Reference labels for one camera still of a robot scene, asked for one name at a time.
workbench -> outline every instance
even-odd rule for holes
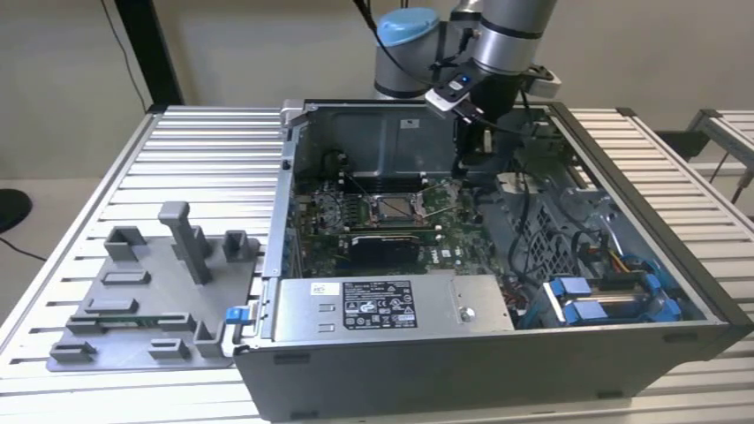
[[[618,110],[573,112],[711,275],[754,316],[751,222],[638,117]],[[267,243],[283,145],[279,134],[276,109],[171,107],[147,114],[0,329],[4,424],[263,422],[234,368],[67,374],[48,372],[46,361],[102,267],[103,239],[115,225],[135,225],[146,236],[164,236],[168,229],[155,219],[162,202],[188,201],[192,223],[207,235],[234,228]],[[754,337],[717,359],[678,366],[629,400],[343,422],[523,420],[754,421]]]

black cable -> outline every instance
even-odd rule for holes
[[[514,241],[510,243],[510,248],[507,249],[507,265],[510,266],[510,270],[514,271],[514,274],[518,276],[518,279],[530,282],[531,281],[530,278],[517,268],[517,264],[514,262],[514,254],[517,252],[518,242],[521,241],[521,238],[523,237],[523,231],[525,231],[526,226],[527,226],[529,207],[530,207],[530,203],[531,203],[531,196],[530,196],[530,192],[529,192],[529,182],[527,182],[526,172],[522,172],[522,175],[523,175],[523,187],[525,187],[523,207],[521,208],[521,217],[518,219],[517,236],[514,237]]]
[[[739,185],[739,188],[735,189],[735,192],[733,194],[733,198],[730,199],[730,203],[733,203],[735,205],[735,202],[739,201],[739,196],[741,193],[743,192],[743,186]]]
[[[123,60],[126,62],[126,70],[128,71],[128,78],[131,79],[131,85],[134,86],[134,90],[136,91],[136,95],[139,96],[139,101],[142,102],[142,110],[146,113],[146,102],[144,96],[142,96],[142,92],[139,91],[139,85],[136,84],[136,80],[134,78],[134,71],[131,71],[131,63],[128,62],[128,55],[126,53],[126,47],[120,42],[120,37],[118,36],[116,26],[114,25],[114,20],[110,17],[110,10],[107,9],[106,0],[99,0],[99,3],[103,5],[103,11],[106,11],[107,17],[107,24],[110,25],[110,30],[114,33],[114,37],[116,38],[118,46],[120,47],[120,51],[123,52]]]
[[[514,130],[509,130],[507,128],[503,128],[502,126],[493,124],[490,121],[487,121],[485,118],[478,117],[477,118],[477,122],[479,122],[483,126],[489,126],[491,129],[494,129],[495,131],[501,131],[502,133],[509,133],[509,134],[515,134],[515,135],[521,135],[523,136],[525,134],[514,131]]]
[[[709,178],[710,184],[715,180],[715,177],[718,176],[719,168],[722,168],[722,164],[726,162],[726,159],[729,159],[729,155],[730,153],[726,152],[726,154],[722,156],[722,159],[719,159],[718,168],[715,168],[715,171],[711,173],[711,177]]]
[[[521,90],[521,101],[523,102],[523,109],[527,112],[529,124],[534,126],[534,114],[531,113],[531,108],[529,107],[527,92],[525,91],[523,86],[521,87],[519,90]]]
[[[574,261],[574,276],[578,276],[581,274],[578,267],[578,240],[581,239],[582,235],[595,232],[599,232],[599,230],[578,230],[577,232],[574,232],[574,237],[571,237],[570,239],[570,254]]]
[[[354,5],[358,8],[359,13],[362,14],[362,19],[364,20],[364,23],[367,24],[368,30],[372,32],[372,35],[375,36],[375,40],[376,40],[376,44],[379,44],[379,48],[382,48],[382,51],[386,53],[387,58],[390,59],[390,62],[393,62],[393,64],[397,66],[397,68],[413,79],[415,80],[418,83],[425,84],[427,86],[433,87],[433,82],[421,79],[417,75],[414,75],[405,67],[403,65],[397,61],[397,59],[394,58],[393,54],[390,53],[390,50],[387,50],[386,44],[382,42],[382,39],[379,38],[379,34],[378,34],[378,24],[375,23],[375,19],[372,18],[372,14],[370,9],[367,8],[367,5],[364,4],[364,0],[354,0]]]
[[[47,258],[44,256],[40,256],[39,254],[32,254],[30,252],[27,252],[24,249],[19,249],[16,246],[13,246],[13,243],[11,243],[8,240],[5,240],[3,237],[0,237],[0,242],[5,243],[5,245],[8,247],[11,247],[13,250],[16,250],[20,254],[24,254],[26,256],[28,256],[30,258],[35,258],[42,262],[47,261]]]
[[[356,185],[358,189],[359,189],[362,192],[364,192],[364,194],[366,194],[367,196],[371,196],[371,194],[368,193],[368,191],[364,190],[364,187],[362,187],[362,185],[356,182],[356,180],[354,179],[354,177],[351,177],[351,175],[347,174],[347,173],[343,173],[343,174],[344,174],[344,175],[348,177],[348,179],[354,182],[354,184]]]

blue latch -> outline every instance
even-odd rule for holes
[[[226,311],[226,324],[251,324],[251,311],[248,307],[230,307]]]
[[[595,300],[578,300],[569,303],[563,307],[563,316],[567,325],[601,322],[609,317],[602,305]]]
[[[591,287],[589,287],[587,279],[582,276],[559,276],[550,282],[553,294],[555,296],[590,296]]]

sticker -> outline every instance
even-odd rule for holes
[[[418,119],[401,119],[401,129],[402,130],[415,130],[419,128]]]
[[[312,296],[338,296],[340,294],[340,283],[312,283]]]
[[[411,282],[343,283],[343,325],[347,329],[417,328],[417,305]]]

wires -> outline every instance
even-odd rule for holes
[[[527,92],[523,89],[523,85],[521,86],[519,92],[521,92],[521,101],[523,102],[523,109],[527,112],[529,124],[534,126],[534,114],[531,113],[531,108],[529,107],[529,97],[527,97]]]
[[[621,271],[623,272],[631,272],[629,267],[626,266],[626,264],[623,263],[623,261],[621,260],[621,258],[618,258],[618,255],[615,254],[615,252],[613,252],[610,250],[610,256],[613,257],[613,261],[615,262],[615,264],[618,265],[618,268],[621,269]]]
[[[718,176],[719,168],[722,168],[722,164],[726,162],[726,159],[729,159],[729,155],[730,153],[726,152],[726,154],[722,156],[722,159],[719,159],[718,168],[715,168],[715,171],[711,173],[711,177],[709,177],[710,184],[715,180],[715,177]]]
[[[103,11],[106,11],[107,17],[107,24],[110,25],[110,30],[114,33],[114,37],[116,38],[118,46],[120,47],[120,51],[123,52],[123,60],[126,62],[126,70],[128,71],[128,78],[131,79],[131,85],[134,86],[134,90],[136,91],[136,95],[139,96],[139,101],[142,102],[142,110],[146,113],[146,102],[144,96],[142,96],[142,91],[139,91],[139,85],[136,84],[136,80],[134,78],[134,71],[131,71],[131,63],[128,62],[128,55],[126,53],[126,47],[120,42],[120,37],[118,36],[116,26],[114,25],[114,20],[110,17],[110,10],[107,9],[106,0],[99,0],[99,3],[103,5]]]
[[[517,274],[519,280],[530,281],[530,278],[527,277],[527,275],[517,268],[517,264],[515,264],[515,261],[514,261],[514,255],[517,253],[518,242],[521,241],[521,238],[523,237],[523,231],[527,228],[529,207],[530,207],[530,203],[531,203],[527,174],[526,174],[526,172],[522,172],[522,174],[523,174],[523,187],[525,187],[523,206],[521,208],[521,218],[518,219],[517,236],[514,237],[514,241],[510,243],[510,248],[507,249],[507,265],[510,266],[510,269],[514,271],[514,274]]]
[[[362,185],[356,182],[356,179],[355,179],[354,177],[351,177],[351,174],[348,174],[348,173],[346,173],[346,172],[344,172],[343,174],[344,174],[344,175],[347,176],[347,178],[354,182],[354,184],[356,185],[358,189],[359,189],[367,196],[371,196],[371,194],[368,193],[368,191],[364,190],[364,187],[362,187]]]
[[[379,48],[382,48],[382,51],[386,53],[387,58],[390,59],[390,62],[393,62],[393,64],[397,66],[397,68],[418,83],[425,84],[426,86],[433,86],[433,82],[427,81],[422,78],[419,78],[417,75],[414,75],[414,73],[411,73],[405,67],[403,65],[397,61],[397,59],[394,58],[393,54],[390,53],[390,50],[387,50],[386,44],[382,42],[382,39],[379,38],[379,34],[378,34],[378,24],[375,23],[375,19],[372,18],[372,13],[371,10],[368,9],[367,5],[364,4],[364,0],[354,0],[354,5],[358,8],[359,13],[362,14],[362,19],[364,20],[364,23],[367,24],[368,30],[372,32],[372,35],[375,36],[375,40],[376,40],[376,44],[379,44]]]
[[[495,131],[501,131],[502,133],[514,134],[514,135],[519,135],[519,136],[523,136],[523,135],[525,135],[523,133],[521,133],[521,132],[518,132],[518,131],[509,130],[507,128],[503,128],[502,126],[499,126],[499,125],[491,123],[490,121],[487,121],[487,120],[486,120],[485,118],[482,118],[482,117],[478,117],[478,118],[475,119],[475,121],[477,121],[478,123],[481,123],[483,126],[487,126],[487,127],[490,127],[491,129],[494,129]]]
[[[40,256],[39,254],[32,254],[30,252],[27,252],[24,249],[19,249],[13,243],[11,243],[8,240],[5,240],[3,237],[0,237],[0,243],[4,243],[8,247],[11,247],[11,249],[13,249],[16,252],[19,252],[20,254],[24,254],[26,256],[28,256],[30,258],[35,258],[42,262],[47,262],[47,258],[44,256]]]
[[[625,254],[623,256],[621,256],[621,260],[622,261],[637,261],[638,264],[646,264],[649,266],[649,268],[651,269],[651,273],[661,278],[661,272],[659,272],[659,267],[658,265],[654,263],[654,261],[647,261],[645,258],[637,256],[635,254]]]
[[[578,266],[578,240],[581,236],[585,234],[594,234],[599,232],[599,230],[578,230],[574,232],[574,237],[570,238],[570,254],[574,261],[574,275],[578,276],[581,274],[581,267]]]

